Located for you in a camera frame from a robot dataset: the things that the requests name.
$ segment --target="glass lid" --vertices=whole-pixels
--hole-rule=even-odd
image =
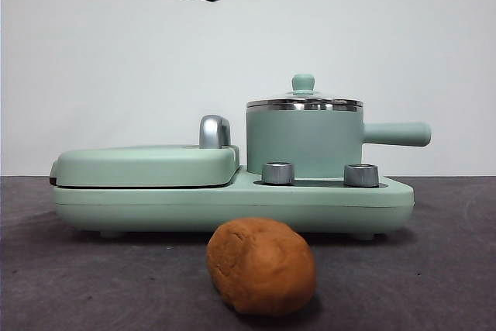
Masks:
[[[315,78],[311,74],[296,74],[292,81],[293,91],[282,95],[251,101],[247,108],[273,106],[268,109],[280,110],[339,110],[357,111],[363,103],[357,100],[332,97],[325,93],[314,91]]]

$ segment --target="play dough ball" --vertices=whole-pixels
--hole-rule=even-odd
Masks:
[[[315,262],[305,240],[272,219],[222,224],[207,246],[207,265],[222,299],[243,314],[285,315],[315,290]]]

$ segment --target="lid knob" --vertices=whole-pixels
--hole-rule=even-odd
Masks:
[[[311,74],[296,74],[291,80],[293,91],[313,91],[315,78]]]

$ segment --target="cooking pot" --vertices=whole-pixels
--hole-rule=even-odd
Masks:
[[[362,161],[363,143],[424,147],[431,130],[421,122],[363,124],[363,103],[314,91],[311,74],[297,74],[293,91],[246,104],[247,170],[289,162],[297,178],[337,178]]]

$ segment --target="silver handle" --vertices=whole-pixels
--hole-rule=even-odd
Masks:
[[[231,144],[229,120],[221,116],[204,116],[200,122],[200,149],[222,149]]]

